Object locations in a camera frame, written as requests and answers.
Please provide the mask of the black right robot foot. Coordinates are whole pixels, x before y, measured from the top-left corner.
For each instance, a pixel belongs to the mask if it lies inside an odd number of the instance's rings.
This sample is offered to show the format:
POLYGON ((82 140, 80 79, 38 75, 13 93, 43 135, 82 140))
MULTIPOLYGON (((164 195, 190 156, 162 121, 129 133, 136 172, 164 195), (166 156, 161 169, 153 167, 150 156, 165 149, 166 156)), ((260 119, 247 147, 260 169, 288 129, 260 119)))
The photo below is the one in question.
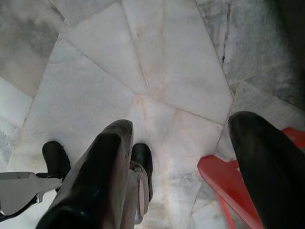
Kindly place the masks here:
POLYGON ((151 201, 153 197, 153 189, 152 189, 153 160, 148 145, 145 143, 135 144, 132 147, 131 160, 139 163, 146 171, 148 177, 149 201, 151 201))

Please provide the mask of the red plastic hanger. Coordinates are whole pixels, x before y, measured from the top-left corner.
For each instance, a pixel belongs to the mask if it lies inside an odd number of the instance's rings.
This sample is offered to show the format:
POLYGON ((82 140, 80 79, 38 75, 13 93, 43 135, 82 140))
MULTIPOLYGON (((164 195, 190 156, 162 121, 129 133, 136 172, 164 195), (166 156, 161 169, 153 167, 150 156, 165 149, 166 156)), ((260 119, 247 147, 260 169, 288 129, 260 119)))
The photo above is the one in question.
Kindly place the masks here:
MULTIPOLYGON (((281 130, 301 151, 305 148, 305 131, 291 127, 281 130)), ((225 162, 209 155, 202 157, 198 170, 214 190, 230 229, 235 229, 231 208, 251 229, 265 229, 251 200, 236 160, 225 162)))

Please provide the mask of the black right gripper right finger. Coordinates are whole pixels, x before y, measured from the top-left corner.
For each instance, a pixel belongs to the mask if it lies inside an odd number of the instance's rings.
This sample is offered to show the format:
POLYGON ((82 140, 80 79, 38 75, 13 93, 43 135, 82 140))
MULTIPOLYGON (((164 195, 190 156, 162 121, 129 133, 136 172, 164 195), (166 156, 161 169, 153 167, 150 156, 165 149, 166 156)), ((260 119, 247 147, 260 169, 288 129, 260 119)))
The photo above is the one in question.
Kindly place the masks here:
POLYGON ((305 153, 261 116, 237 112, 230 139, 265 229, 305 229, 305 153))

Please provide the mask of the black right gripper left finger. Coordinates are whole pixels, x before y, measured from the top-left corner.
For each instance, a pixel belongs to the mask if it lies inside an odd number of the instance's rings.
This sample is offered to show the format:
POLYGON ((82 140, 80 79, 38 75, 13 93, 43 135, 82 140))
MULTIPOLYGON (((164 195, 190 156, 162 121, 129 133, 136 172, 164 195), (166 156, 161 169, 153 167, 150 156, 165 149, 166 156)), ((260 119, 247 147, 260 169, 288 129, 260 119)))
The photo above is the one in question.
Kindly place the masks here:
POLYGON ((119 229, 133 125, 109 124, 71 168, 35 229, 119 229))

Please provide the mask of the grey right robot leg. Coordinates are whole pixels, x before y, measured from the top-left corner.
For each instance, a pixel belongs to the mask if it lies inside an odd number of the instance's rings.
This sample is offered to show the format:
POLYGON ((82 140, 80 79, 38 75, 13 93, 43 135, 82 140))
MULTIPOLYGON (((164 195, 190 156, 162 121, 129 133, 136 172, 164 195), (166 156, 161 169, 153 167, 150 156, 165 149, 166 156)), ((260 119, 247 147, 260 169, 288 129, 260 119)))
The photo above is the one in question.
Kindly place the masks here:
POLYGON ((142 222, 148 211, 149 187, 147 173, 142 165, 131 161, 129 169, 128 219, 130 229, 142 222))

